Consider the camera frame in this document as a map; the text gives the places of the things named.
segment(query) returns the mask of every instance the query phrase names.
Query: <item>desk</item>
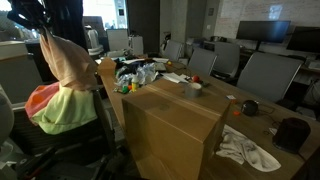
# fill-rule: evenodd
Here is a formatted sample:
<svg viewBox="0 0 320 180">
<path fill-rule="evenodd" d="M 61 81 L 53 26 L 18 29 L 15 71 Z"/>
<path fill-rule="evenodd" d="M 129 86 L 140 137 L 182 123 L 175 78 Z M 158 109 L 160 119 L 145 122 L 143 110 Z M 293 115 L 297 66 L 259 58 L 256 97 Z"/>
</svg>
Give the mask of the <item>desk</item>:
<svg viewBox="0 0 320 180">
<path fill-rule="evenodd" d="M 113 88 L 115 87 L 114 67 L 114 62 L 111 60 L 104 60 L 98 67 L 98 73 L 101 75 L 103 84 L 114 107 L 119 123 L 125 132 L 126 125 L 121 102 L 125 95 L 113 93 Z M 179 72 L 185 73 L 184 70 L 176 71 L 176 73 Z M 272 135 L 266 135 L 263 133 L 264 131 L 268 131 L 269 127 L 272 127 L 272 120 L 270 117 L 262 115 L 247 117 L 243 114 L 240 116 L 233 116 L 233 111 L 240 110 L 241 102 L 247 99 L 254 99 L 266 106 L 275 108 L 275 111 L 270 116 L 277 121 L 281 121 L 283 118 L 297 117 L 308 122 L 311 127 L 311 134 L 300 150 L 301 155 L 306 159 L 308 159 L 320 145 L 320 124 L 318 122 L 312 121 L 309 118 L 299 115 L 293 111 L 289 111 L 272 102 L 265 101 L 215 78 L 200 73 L 197 74 L 210 84 L 207 89 L 212 93 L 222 97 L 232 94 L 237 98 L 239 103 L 230 107 L 226 123 L 256 142 L 261 148 L 274 156 L 282 165 L 281 168 L 276 171 L 264 173 L 254 169 L 248 163 L 239 165 L 228 158 L 213 156 L 201 172 L 200 179 L 235 179 L 239 177 L 241 177 L 241 179 L 290 179 L 303 165 L 303 161 L 298 155 L 290 154 L 275 148 L 272 145 Z M 155 164 L 161 164 L 159 159 L 155 157 L 150 157 L 144 159 L 144 162 L 140 161 L 136 163 L 142 177 L 145 177 L 145 175 L 149 173 L 162 173 L 167 175 L 167 179 L 179 179 L 179 176 L 174 172 L 171 172 L 164 164 L 162 164 L 162 167 L 155 167 Z"/>
</svg>

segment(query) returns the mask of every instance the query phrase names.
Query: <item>paper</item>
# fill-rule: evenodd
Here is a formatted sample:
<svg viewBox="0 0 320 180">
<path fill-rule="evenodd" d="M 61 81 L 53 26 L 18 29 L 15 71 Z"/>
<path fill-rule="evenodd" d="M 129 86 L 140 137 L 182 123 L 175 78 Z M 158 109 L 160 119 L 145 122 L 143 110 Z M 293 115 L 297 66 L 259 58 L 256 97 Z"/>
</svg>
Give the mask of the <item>paper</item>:
<svg viewBox="0 0 320 180">
<path fill-rule="evenodd" d="M 133 62 L 137 62 L 137 61 L 144 61 L 144 59 L 133 59 L 133 60 L 126 60 L 126 61 L 122 61 L 125 64 L 131 64 Z"/>
<path fill-rule="evenodd" d="M 152 58 L 152 60 L 161 62 L 161 63 L 167 63 L 169 61 L 169 59 L 166 59 L 166 58 Z"/>
<path fill-rule="evenodd" d="M 188 83 L 187 80 L 185 80 L 184 78 L 178 76 L 176 73 L 161 73 L 163 75 L 164 79 L 167 79 L 169 81 L 175 82 L 175 83 L 179 83 L 179 82 L 185 82 Z"/>
</svg>

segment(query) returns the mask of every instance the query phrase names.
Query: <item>green fabric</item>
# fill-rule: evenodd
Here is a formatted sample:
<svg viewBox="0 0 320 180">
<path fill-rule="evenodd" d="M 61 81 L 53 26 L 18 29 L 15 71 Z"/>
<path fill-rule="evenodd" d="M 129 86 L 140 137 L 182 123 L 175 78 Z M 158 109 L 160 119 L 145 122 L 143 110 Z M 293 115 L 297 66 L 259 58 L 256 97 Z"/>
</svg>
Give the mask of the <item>green fabric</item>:
<svg viewBox="0 0 320 180">
<path fill-rule="evenodd" d="M 96 118 L 92 92 L 60 86 L 48 105 L 34 114 L 31 120 L 47 134 L 59 134 Z"/>
</svg>

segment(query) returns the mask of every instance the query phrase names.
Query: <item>white cloth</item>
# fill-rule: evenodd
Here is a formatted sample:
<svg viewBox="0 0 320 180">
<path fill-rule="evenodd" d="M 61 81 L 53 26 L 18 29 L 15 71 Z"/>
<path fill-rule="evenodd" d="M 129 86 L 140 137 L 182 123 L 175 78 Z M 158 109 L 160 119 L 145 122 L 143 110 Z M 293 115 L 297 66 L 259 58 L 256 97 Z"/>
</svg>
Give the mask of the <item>white cloth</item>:
<svg viewBox="0 0 320 180">
<path fill-rule="evenodd" d="M 216 152 L 217 155 L 231 158 L 239 164 L 246 160 L 252 167 L 263 172 L 281 167 L 273 156 L 230 126 L 225 125 L 222 136 L 223 142 L 220 144 L 220 150 Z"/>
</svg>

